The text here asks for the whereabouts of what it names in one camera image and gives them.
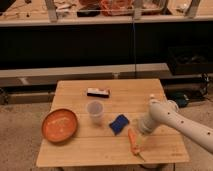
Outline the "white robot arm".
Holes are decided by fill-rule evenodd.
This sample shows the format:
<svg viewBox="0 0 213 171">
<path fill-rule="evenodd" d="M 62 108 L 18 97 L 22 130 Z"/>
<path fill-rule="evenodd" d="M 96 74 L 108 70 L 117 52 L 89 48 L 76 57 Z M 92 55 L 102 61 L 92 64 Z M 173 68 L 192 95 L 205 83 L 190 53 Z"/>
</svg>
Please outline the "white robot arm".
<svg viewBox="0 0 213 171">
<path fill-rule="evenodd" d="M 148 112 L 138 120 L 138 129 L 144 135 L 151 134 L 160 125 L 177 130 L 213 154 L 213 129 L 180 115 L 174 101 L 151 99 Z"/>
</svg>

